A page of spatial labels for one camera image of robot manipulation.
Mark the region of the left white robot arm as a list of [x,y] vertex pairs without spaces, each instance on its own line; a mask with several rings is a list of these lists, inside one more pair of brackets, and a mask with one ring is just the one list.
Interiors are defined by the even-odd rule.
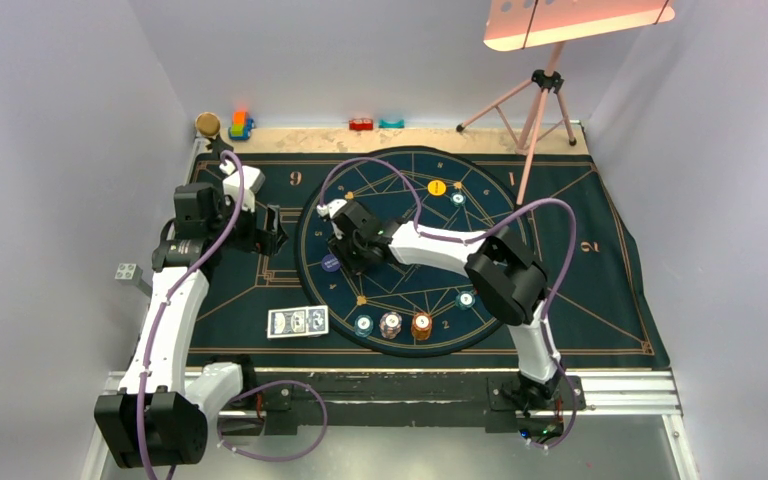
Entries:
[[271,256],[287,240],[280,208],[266,208],[259,227],[255,196],[265,181],[255,167],[223,167],[221,186],[176,188],[174,216],[152,253],[153,290],[138,345],[113,394],[98,397],[94,419],[115,463],[124,469],[196,464],[216,438],[220,410],[244,409],[258,382],[246,356],[211,361],[186,382],[196,318],[222,248]]

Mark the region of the green poker chip stack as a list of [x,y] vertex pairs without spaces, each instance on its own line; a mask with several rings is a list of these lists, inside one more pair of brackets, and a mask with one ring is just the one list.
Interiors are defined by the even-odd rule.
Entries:
[[361,314],[355,318],[353,331],[356,336],[366,338],[371,335],[373,327],[373,319],[369,315]]

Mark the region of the pink white poker chip stack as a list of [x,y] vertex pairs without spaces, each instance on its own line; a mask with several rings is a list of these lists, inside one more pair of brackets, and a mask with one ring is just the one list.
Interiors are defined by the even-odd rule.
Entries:
[[402,327],[402,316],[395,311],[386,312],[380,319],[379,328],[384,339],[394,339]]

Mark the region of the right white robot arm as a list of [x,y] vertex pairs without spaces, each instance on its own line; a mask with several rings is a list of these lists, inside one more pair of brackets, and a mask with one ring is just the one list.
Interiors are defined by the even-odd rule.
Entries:
[[430,267],[466,277],[485,309],[507,325],[518,355],[524,399],[544,407],[556,399],[563,378],[548,312],[555,293],[549,274],[510,225],[542,206],[567,203],[544,198],[531,202],[487,231],[435,229],[415,220],[380,221],[356,200],[320,203],[318,216],[333,229],[329,250],[353,274],[379,264]]

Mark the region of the orange red poker chip stack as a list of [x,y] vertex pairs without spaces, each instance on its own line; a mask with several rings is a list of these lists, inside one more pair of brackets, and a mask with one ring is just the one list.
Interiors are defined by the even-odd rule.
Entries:
[[433,320],[425,312],[418,312],[411,322],[411,335],[417,342],[427,341],[432,333]]

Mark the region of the yellow dealer button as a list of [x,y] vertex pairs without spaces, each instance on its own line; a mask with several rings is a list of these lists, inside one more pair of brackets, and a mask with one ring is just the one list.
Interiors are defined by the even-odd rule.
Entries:
[[447,185],[444,181],[439,179],[433,179],[427,184],[427,192],[434,197],[443,196],[447,191]]

